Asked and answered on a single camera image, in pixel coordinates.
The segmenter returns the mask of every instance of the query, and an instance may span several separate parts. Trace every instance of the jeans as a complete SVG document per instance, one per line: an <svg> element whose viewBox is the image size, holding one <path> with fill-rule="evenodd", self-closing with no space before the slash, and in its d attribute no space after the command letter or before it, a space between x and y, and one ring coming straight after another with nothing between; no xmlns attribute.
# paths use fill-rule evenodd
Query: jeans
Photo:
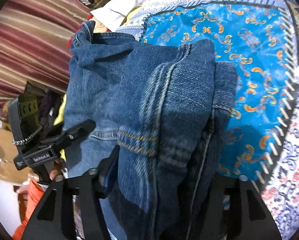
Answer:
<svg viewBox="0 0 299 240"><path fill-rule="evenodd" d="M234 103L236 69L214 61L201 40L180 47L93 34L82 24L71 51L64 129L86 119L96 128L65 150L69 176L80 176L120 145L118 175L101 201L118 240L189 235L206 197Z"/></svg>

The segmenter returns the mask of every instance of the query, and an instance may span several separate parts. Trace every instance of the bolt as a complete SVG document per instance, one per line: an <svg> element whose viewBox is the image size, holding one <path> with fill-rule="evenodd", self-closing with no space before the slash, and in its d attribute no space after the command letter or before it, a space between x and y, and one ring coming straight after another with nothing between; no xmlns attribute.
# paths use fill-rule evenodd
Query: bolt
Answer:
<svg viewBox="0 0 299 240"><path fill-rule="evenodd" d="M92 168L88 171L88 174L90 175L95 175L97 173L97 169L96 168Z"/></svg>
<svg viewBox="0 0 299 240"><path fill-rule="evenodd" d="M245 175L240 175L240 176L238 176L238 178L239 178L239 180L241 180L241 181L248 181L248 177L245 176Z"/></svg>
<svg viewBox="0 0 299 240"><path fill-rule="evenodd" d="M64 179L64 177L62 175L58 175L55 178L56 181L62 181L63 179Z"/></svg>

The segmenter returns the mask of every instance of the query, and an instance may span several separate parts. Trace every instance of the white floor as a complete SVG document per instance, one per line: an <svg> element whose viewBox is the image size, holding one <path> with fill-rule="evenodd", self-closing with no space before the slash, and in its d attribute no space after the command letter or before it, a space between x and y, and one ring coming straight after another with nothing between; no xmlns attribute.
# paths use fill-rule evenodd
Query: white floor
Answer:
<svg viewBox="0 0 299 240"><path fill-rule="evenodd" d="M0 222L12 236L21 224L17 194L13 191L13 184L0 180Z"/></svg>

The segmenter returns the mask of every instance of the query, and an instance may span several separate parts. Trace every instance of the orange sleeve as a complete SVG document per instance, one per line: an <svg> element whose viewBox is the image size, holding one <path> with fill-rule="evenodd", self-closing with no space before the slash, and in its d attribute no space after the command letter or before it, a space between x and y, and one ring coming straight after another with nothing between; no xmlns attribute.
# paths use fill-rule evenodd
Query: orange sleeve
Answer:
<svg viewBox="0 0 299 240"><path fill-rule="evenodd" d="M21 240L27 222L29 221L35 207L39 203L40 199L44 194L44 190L36 185L33 181L30 182L28 193L27 193L27 207L25 212L25 220L22 224L15 230L13 235L13 240Z"/></svg>

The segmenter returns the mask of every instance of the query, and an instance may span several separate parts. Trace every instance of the white surface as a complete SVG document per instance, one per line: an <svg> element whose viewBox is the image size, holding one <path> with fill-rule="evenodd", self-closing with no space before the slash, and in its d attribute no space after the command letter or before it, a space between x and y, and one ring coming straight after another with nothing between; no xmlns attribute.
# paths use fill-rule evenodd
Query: white surface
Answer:
<svg viewBox="0 0 299 240"><path fill-rule="evenodd" d="M114 32L120 27L124 18L143 2L144 0L111 0L104 7L91 11L91 14Z"/></svg>
<svg viewBox="0 0 299 240"><path fill-rule="evenodd" d="M13 184L0 180L0 222L12 236L21 224L17 194L13 191Z"/></svg>

